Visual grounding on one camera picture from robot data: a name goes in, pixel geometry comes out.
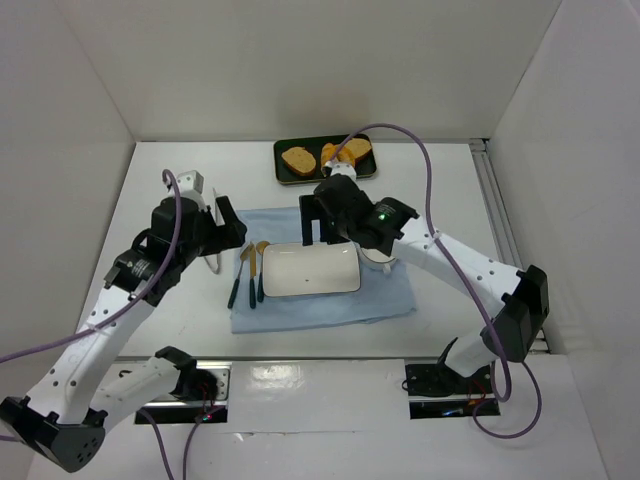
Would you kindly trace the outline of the orange round bagel bread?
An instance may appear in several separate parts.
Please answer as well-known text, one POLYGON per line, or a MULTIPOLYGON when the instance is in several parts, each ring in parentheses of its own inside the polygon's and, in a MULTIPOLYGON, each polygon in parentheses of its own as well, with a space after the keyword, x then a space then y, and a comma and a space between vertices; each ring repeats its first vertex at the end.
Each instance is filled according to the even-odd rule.
POLYGON ((344 147, 338 148, 337 145, 332 143, 325 144, 321 149, 321 170, 322 167, 331 160, 336 160, 339 162, 349 162, 353 166, 356 165, 352 154, 344 147))

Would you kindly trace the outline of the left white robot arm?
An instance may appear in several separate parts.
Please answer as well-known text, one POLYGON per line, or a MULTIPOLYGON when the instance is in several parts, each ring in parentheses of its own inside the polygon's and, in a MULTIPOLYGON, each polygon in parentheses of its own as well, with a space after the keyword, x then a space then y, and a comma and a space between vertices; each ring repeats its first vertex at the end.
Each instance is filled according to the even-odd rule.
POLYGON ((45 377, 23 397, 1 403, 1 422, 16 440, 68 473, 86 467, 106 434, 146 403, 165 395, 212 401, 216 377, 191 355, 163 347, 142 366, 104 386, 102 380, 137 328, 198 257, 244 243, 247 228, 229 199, 210 207, 167 197, 107 273, 95 306, 45 377))

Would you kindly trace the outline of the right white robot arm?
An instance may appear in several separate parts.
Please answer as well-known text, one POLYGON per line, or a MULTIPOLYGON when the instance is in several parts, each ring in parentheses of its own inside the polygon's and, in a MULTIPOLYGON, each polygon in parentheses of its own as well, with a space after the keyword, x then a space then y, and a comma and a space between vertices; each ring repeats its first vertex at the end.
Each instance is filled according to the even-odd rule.
POLYGON ((415 388, 418 395, 461 392, 467 378, 494 361, 523 362, 549 313, 546 273, 500 263, 429 227, 415 209, 392 197, 372 202, 345 175, 325 179, 299 199, 302 243, 313 244, 312 223, 328 244, 351 241, 416 266, 481 308, 487 324, 452 340, 415 388))

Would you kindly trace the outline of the toasted bread slice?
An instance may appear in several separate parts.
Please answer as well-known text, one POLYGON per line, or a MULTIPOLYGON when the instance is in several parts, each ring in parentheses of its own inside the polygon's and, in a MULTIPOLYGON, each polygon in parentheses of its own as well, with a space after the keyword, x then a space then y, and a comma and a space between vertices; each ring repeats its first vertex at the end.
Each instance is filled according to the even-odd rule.
POLYGON ((316 172, 315 157, 303 147, 291 147, 281 154, 285 166, 299 177, 311 177, 316 172))

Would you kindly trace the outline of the baguette bread slice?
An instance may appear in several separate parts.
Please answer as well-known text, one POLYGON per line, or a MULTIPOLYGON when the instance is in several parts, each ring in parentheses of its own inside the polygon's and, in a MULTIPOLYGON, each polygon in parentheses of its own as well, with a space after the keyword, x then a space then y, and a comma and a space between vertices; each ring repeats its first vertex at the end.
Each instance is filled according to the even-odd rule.
POLYGON ((352 154, 356 164, 367 157, 372 151, 372 144, 366 138, 352 138, 349 140, 345 148, 352 154))

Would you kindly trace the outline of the black serving tray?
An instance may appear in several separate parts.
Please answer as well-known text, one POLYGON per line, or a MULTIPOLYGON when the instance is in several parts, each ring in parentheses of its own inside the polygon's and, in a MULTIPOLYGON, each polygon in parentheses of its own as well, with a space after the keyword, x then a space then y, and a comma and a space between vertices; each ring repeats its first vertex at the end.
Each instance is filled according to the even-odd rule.
MULTIPOLYGON (((318 183, 328 177, 326 167, 335 148, 347 137, 328 135, 277 140, 273 144, 274 169, 282 185, 318 183)), ((368 179, 377 173, 373 145, 366 134, 358 134, 346 143, 334 160, 350 162, 358 179, 368 179)))

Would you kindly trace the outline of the white rectangular plate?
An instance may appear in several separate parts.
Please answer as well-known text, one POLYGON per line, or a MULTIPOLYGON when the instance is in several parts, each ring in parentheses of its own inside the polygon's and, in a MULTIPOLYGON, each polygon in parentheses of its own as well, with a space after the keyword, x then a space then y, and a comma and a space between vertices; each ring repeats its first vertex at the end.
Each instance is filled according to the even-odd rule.
POLYGON ((264 251, 263 288, 268 297, 351 293, 360 287, 353 243, 271 244, 264 251))

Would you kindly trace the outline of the light blue cloth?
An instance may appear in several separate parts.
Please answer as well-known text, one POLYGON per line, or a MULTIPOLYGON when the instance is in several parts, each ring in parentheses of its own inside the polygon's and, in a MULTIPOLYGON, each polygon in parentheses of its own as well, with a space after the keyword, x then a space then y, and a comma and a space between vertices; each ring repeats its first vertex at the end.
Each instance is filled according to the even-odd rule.
MULTIPOLYGON (((244 210, 237 213, 247 227, 246 240, 257 244, 302 242, 300 211, 297 207, 244 210)), ((314 227, 314 244, 318 240, 314 227)), ((416 310, 411 284, 402 263, 389 275, 375 271, 359 260, 361 287, 351 293, 294 297, 268 297, 249 305, 249 283, 242 280, 231 309, 231 332, 249 334, 337 327, 358 322, 375 323, 385 318, 408 315, 416 310)))

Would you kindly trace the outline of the white handled bowl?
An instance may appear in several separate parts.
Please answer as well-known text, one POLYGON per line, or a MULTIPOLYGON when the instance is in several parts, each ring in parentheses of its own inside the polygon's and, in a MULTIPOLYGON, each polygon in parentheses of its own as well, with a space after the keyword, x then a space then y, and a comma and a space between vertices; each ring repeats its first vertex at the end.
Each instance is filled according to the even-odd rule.
POLYGON ((384 275, 391 273, 397 261, 395 257, 387 256, 376 249, 358 247, 358 255, 362 264, 372 270, 381 271, 384 275))

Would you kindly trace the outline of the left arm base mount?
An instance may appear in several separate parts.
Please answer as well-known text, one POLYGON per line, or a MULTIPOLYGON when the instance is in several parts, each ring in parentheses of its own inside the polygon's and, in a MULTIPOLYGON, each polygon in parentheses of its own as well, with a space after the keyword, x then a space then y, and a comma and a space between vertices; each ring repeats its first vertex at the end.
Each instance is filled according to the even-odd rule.
POLYGON ((164 394, 145 404, 142 409, 158 425, 223 424, 228 420, 231 364, 202 361, 203 371, 195 389, 185 399, 164 394))

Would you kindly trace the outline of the aluminium frame rail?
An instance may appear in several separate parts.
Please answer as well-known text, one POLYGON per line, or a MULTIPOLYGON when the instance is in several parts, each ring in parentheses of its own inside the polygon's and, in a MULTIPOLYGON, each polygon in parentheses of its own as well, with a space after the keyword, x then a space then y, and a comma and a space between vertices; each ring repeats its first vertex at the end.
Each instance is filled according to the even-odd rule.
POLYGON ((488 142, 484 139, 472 139, 469 147, 491 224, 498 258, 502 263, 522 267, 523 264, 513 236, 504 200, 491 164, 488 142))

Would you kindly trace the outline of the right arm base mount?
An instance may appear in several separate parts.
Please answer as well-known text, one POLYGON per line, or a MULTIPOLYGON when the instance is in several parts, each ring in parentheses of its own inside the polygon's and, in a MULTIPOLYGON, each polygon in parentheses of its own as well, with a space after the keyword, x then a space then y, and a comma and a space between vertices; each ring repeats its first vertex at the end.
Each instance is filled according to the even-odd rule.
POLYGON ((408 363, 401 388, 408 395, 411 419, 499 416, 488 366, 472 377, 446 376, 435 363, 408 363))

